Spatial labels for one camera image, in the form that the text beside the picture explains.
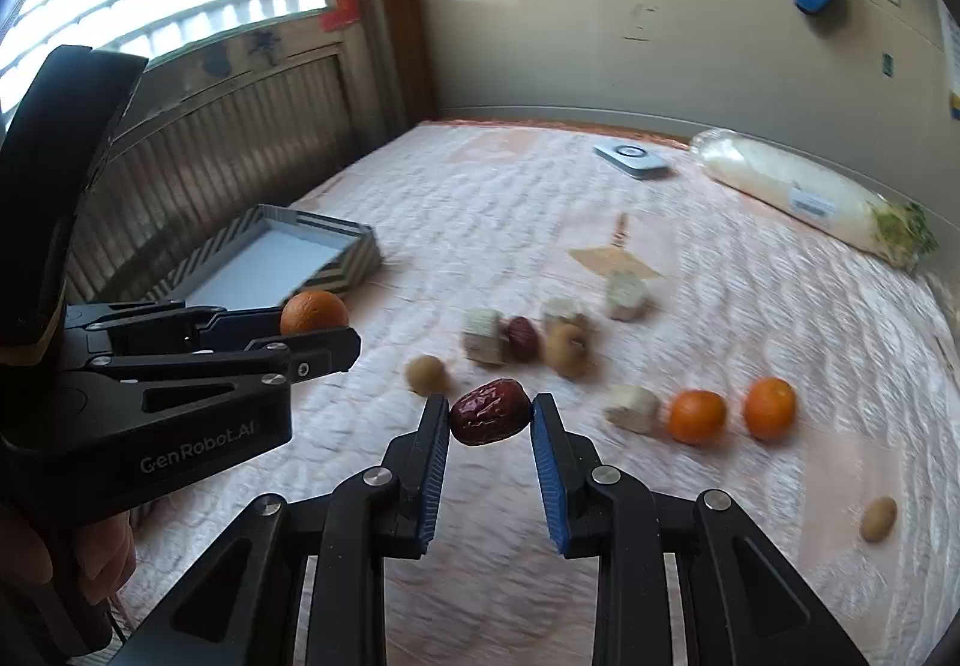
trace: orange fruit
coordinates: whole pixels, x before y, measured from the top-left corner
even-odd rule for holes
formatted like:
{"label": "orange fruit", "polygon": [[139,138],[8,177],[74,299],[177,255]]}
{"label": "orange fruit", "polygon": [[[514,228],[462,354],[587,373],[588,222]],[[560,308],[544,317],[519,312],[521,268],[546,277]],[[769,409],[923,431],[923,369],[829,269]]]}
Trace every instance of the orange fruit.
{"label": "orange fruit", "polygon": [[350,314],[344,302],[325,289],[304,289],[283,307],[280,313],[280,332],[312,332],[325,328],[344,328],[350,323]]}
{"label": "orange fruit", "polygon": [[754,439],[779,441],[797,419],[797,396],[783,379],[760,379],[743,402],[743,421]]}
{"label": "orange fruit", "polygon": [[674,399],[666,429],[684,444],[705,444],[717,437],[726,421],[723,398],[705,389],[689,389]]}

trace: white quilted bedspread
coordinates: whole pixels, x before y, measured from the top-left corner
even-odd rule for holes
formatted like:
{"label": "white quilted bedspread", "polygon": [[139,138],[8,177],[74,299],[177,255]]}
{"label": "white quilted bedspread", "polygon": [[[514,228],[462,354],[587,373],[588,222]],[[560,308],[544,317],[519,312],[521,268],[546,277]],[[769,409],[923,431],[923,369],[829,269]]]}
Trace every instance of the white quilted bedspread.
{"label": "white quilted bedspread", "polygon": [[[599,140],[421,126],[301,201],[376,228],[386,265],[352,296],[363,352],[349,373],[295,388],[289,444],[151,515],[122,592],[134,620],[259,493],[320,495],[378,463],[419,420],[405,362],[434,354],[457,381],[451,402],[514,377],[531,395],[552,392],[569,430],[651,489],[688,498],[727,489],[871,663],[923,662],[960,605],[960,397],[930,291],[713,183],[686,152],[658,147],[674,175],[640,182],[592,153]],[[598,279],[566,253],[608,244],[618,212],[629,215],[631,253],[663,277],[655,310],[629,324],[601,316]],[[539,364],[491,373],[463,358],[463,310],[539,318],[554,295],[579,296],[595,318],[592,379],[570,383]],[[769,375],[800,397],[802,424],[776,447],[747,435],[738,407]],[[720,392],[731,406],[726,439],[697,449],[623,433],[602,417],[611,383],[642,383],[667,401],[683,388]],[[884,544],[866,545],[859,514],[882,494],[901,516]],[[486,447],[451,441],[428,555],[388,562],[390,663],[589,663],[596,563],[556,556],[527,431]]]}

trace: wall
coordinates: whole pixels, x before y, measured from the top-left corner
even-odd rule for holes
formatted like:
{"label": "wall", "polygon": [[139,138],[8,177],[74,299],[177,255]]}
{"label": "wall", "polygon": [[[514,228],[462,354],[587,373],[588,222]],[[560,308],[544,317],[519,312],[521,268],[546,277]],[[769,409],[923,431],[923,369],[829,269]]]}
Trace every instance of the wall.
{"label": "wall", "polygon": [[793,0],[424,0],[424,12],[445,115],[731,127],[916,198],[960,239],[936,0],[844,0],[826,19]]}

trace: daikon radish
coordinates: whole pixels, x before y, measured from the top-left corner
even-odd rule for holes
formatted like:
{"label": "daikon radish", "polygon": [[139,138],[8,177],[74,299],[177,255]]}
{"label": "daikon radish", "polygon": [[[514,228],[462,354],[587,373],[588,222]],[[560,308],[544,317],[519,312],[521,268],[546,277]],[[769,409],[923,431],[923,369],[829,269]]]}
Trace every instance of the daikon radish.
{"label": "daikon radish", "polygon": [[893,203],[822,164],[731,130],[702,132],[690,148],[710,178],[897,268],[937,248],[916,203]]}

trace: human hand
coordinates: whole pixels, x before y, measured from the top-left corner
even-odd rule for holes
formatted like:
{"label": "human hand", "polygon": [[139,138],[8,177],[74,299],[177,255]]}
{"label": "human hand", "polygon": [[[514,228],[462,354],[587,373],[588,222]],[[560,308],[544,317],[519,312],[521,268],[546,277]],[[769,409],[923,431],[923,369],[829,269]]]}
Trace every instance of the human hand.
{"label": "human hand", "polygon": [[[133,530],[126,512],[77,530],[73,544],[80,591],[90,604],[122,588],[136,569]],[[53,576],[43,540],[16,511],[0,508],[0,575],[46,584]]]}

